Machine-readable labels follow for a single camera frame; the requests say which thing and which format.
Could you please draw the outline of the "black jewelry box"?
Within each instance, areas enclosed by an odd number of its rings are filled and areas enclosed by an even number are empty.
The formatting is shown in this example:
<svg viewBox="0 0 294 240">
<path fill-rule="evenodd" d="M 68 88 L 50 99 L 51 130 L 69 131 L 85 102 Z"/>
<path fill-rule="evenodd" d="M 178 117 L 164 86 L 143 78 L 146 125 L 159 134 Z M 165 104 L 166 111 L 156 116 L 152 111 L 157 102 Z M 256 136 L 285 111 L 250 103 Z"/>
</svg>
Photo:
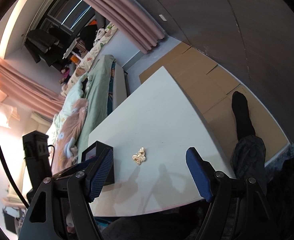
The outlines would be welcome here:
<svg viewBox="0 0 294 240">
<path fill-rule="evenodd" d="M 110 145 L 104 144 L 103 142 L 95 141 L 90 146 L 88 146 L 86 150 L 82 152 L 81 161 L 87 162 L 90 160 L 93 163 L 97 163 L 101 159 L 101 156 L 107 151 L 113 152 L 113 147 Z M 107 186 L 107 185 L 112 185 L 114 183 L 115 183 L 114 164 L 112 164 L 104 185 Z"/>
</svg>

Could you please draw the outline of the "white bed frame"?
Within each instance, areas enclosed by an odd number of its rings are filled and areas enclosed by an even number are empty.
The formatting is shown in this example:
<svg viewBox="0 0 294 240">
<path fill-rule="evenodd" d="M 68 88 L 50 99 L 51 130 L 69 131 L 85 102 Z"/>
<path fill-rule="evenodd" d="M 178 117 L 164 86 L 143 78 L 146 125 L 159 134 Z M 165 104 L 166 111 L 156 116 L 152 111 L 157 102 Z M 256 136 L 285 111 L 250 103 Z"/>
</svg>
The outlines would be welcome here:
<svg viewBox="0 0 294 240">
<path fill-rule="evenodd" d="M 114 68 L 113 79 L 113 110 L 121 105 L 127 99 L 127 89 L 125 83 L 125 72 L 117 63 Z"/>
</svg>

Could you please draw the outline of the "pink floral blanket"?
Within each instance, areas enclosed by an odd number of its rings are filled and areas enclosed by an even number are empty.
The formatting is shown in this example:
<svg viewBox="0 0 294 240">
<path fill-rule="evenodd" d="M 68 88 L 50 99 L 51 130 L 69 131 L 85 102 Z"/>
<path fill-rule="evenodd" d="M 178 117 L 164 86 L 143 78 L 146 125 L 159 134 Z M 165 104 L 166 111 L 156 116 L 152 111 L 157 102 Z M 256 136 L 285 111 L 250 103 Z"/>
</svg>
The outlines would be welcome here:
<svg viewBox="0 0 294 240">
<path fill-rule="evenodd" d="M 56 174 L 76 163 L 78 148 L 76 142 L 83 129 L 88 109 L 88 100 L 80 98 L 75 102 L 72 114 L 62 126 L 55 143 L 52 173 Z"/>
</svg>

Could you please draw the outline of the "floral cream pillow quilt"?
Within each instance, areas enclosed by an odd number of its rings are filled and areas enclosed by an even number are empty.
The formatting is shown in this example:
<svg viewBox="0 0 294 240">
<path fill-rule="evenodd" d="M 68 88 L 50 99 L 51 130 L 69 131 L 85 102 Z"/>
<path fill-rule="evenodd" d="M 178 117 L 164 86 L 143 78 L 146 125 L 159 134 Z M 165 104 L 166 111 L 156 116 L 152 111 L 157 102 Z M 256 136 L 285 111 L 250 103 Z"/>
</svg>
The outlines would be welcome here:
<svg viewBox="0 0 294 240">
<path fill-rule="evenodd" d="M 110 39 L 117 32 L 118 28 L 113 24 L 109 23 L 106 27 L 98 29 L 94 40 L 90 43 L 92 48 L 87 52 L 84 58 L 75 68 L 75 71 L 72 73 L 71 77 L 65 85 L 62 86 L 61 95 L 66 97 L 71 88 L 77 83 L 80 77 L 88 72 L 94 63 L 96 57 L 99 55 L 103 46 L 108 44 Z"/>
</svg>

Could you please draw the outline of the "green bed sheet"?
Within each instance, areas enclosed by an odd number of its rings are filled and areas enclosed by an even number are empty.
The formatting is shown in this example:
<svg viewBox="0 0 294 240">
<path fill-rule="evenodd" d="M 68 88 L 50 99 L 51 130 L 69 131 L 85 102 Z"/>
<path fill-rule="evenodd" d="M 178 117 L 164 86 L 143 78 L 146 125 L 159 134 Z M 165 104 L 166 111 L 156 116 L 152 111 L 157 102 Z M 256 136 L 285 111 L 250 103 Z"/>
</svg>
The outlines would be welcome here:
<svg viewBox="0 0 294 240">
<path fill-rule="evenodd" d="M 76 146 L 78 158 L 88 147 L 90 133 L 107 117 L 108 93 L 114 57 L 104 55 L 88 73 L 86 99 L 88 100 L 87 115 Z"/>
</svg>

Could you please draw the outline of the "person's black-socked foot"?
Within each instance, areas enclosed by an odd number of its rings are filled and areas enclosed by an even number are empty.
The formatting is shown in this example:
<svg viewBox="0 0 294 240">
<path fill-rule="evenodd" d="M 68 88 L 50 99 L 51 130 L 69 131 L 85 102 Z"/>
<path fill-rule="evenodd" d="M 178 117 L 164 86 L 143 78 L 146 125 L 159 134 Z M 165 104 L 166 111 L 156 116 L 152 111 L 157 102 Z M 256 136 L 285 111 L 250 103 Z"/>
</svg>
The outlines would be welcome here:
<svg viewBox="0 0 294 240">
<path fill-rule="evenodd" d="M 251 123 L 248 101 L 245 95 L 238 91 L 233 92 L 231 107 L 235 117 L 238 141 L 247 136 L 255 135 L 255 129 Z"/>
</svg>

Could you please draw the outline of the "brown cardboard sheet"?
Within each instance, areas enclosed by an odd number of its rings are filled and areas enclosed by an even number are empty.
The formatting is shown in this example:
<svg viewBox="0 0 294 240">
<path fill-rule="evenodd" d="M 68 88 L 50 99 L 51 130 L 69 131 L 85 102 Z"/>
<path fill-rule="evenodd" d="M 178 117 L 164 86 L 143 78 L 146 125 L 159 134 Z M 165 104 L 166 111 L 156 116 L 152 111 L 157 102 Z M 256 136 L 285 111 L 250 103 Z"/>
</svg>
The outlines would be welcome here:
<svg viewBox="0 0 294 240">
<path fill-rule="evenodd" d="M 144 70 L 139 76 L 140 82 L 145 82 L 161 66 L 191 98 L 227 157 L 231 157 L 237 143 L 231 110 L 231 98 L 235 91 L 247 98 L 256 135 L 266 147 L 266 161 L 287 150 L 289 140 L 262 103 L 215 61 L 181 42 Z"/>
</svg>

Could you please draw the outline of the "pink curtain right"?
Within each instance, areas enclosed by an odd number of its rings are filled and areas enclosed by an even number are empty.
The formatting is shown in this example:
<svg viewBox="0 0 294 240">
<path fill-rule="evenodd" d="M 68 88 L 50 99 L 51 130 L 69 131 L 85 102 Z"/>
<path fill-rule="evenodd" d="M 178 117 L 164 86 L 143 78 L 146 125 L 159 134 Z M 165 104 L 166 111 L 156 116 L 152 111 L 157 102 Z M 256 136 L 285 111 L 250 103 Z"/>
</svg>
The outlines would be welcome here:
<svg viewBox="0 0 294 240">
<path fill-rule="evenodd" d="M 84 0 L 146 54 L 165 33 L 131 0 Z"/>
</svg>

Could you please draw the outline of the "pink curtain left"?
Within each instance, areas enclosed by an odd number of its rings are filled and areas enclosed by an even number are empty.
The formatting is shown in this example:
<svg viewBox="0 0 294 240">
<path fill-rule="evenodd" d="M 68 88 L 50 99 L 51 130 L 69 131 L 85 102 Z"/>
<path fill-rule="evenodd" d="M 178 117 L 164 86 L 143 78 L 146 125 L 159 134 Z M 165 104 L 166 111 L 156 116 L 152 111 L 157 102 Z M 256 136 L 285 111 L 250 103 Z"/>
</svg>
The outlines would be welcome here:
<svg viewBox="0 0 294 240">
<path fill-rule="evenodd" d="M 65 98 L 20 73 L 0 58 L 0 90 L 33 111 L 52 119 Z"/>
</svg>

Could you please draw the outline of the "black hanging clothes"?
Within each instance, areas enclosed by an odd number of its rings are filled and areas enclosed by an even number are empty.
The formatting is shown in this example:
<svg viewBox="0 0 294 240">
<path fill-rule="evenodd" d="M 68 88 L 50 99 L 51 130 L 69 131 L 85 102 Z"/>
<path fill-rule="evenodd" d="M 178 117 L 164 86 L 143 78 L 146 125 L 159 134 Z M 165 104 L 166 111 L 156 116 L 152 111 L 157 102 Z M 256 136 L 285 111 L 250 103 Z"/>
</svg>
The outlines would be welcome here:
<svg viewBox="0 0 294 240">
<path fill-rule="evenodd" d="M 59 39 L 42 29 L 29 31 L 24 46 L 35 63 L 43 60 L 48 66 L 53 66 L 63 59 L 64 51 Z"/>
</svg>

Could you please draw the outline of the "pink curtain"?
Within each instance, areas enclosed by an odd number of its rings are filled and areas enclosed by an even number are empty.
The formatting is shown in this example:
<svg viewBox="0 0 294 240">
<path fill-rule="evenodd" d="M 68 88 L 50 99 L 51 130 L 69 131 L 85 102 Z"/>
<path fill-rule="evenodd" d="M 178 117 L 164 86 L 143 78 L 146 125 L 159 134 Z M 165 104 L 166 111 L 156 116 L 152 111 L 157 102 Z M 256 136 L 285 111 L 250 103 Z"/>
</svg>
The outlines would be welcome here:
<svg viewBox="0 0 294 240">
<path fill-rule="evenodd" d="M 165 33 L 131 0 L 84 0 L 146 54 Z"/>
<path fill-rule="evenodd" d="M 33 111 L 52 119 L 65 98 L 20 73 L 0 58 L 0 90 Z"/>
</svg>

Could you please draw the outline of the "gold butterfly brooch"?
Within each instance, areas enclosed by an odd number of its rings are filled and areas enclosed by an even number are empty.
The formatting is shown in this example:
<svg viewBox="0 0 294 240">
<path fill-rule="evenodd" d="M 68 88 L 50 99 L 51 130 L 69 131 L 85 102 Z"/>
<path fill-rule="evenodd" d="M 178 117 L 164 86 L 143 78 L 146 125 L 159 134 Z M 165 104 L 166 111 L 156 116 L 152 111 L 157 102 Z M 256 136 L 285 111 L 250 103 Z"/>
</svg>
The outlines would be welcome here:
<svg viewBox="0 0 294 240">
<path fill-rule="evenodd" d="M 140 150 L 132 156 L 132 159 L 137 165 L 141 165 L 146 161 L 145 149 L 141 147 Z"/>
</svg>

